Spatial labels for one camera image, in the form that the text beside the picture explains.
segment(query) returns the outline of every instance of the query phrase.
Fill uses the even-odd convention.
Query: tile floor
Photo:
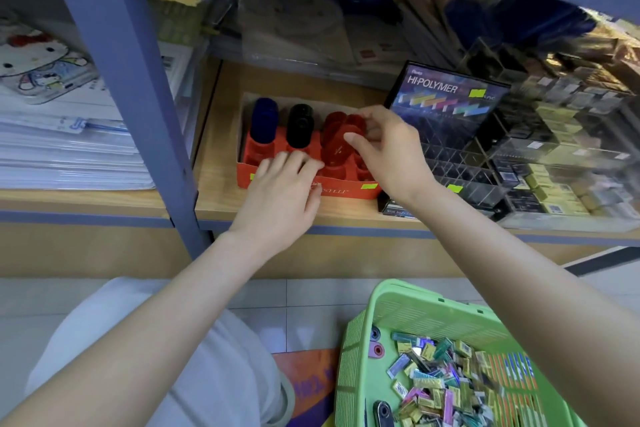
[[[640,262],[583,280],[640,314]],[[0,279],[0,419],[22,398],[27,376],[49,337],[104,280]],[[378,279],[252,280],[229,309],[272,353],[332,348],[366,307]],[[408,279],[444,297],[484,305],[466,279]]]

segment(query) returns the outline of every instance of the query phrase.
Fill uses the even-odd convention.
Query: dark blue sharpener
[[[278,104],[270,98],[258,98],[251,114],[251,138],[259,144],[270,144],[277,128]]]

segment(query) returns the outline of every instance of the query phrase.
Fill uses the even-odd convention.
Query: barcode
[[[162,64],[164,65],[165,70],[170,70],[173,65],[173,60],[175,58],[173,56],[162,56]]]

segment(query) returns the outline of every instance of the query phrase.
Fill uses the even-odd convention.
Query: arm
[[[322,191],[310,188],[323,165],[301,152],[263,161],[229,231],[16,407],[2,427],[145,425],[231,297],[309,229]]]
[[[436,235],[576,413],[592,427],[636,425],[639,319],[437,183],[417,131],[400,117],[383,107],[362,114],[371,142],[354,133],[345,139]]]

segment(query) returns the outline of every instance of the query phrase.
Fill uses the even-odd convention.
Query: person's right hand
[[[358,113],[367,121],[367,138],[345,133],[382,189],[405,206],[436,182],[424,160],[418,131],[391,110],[376,105]]]

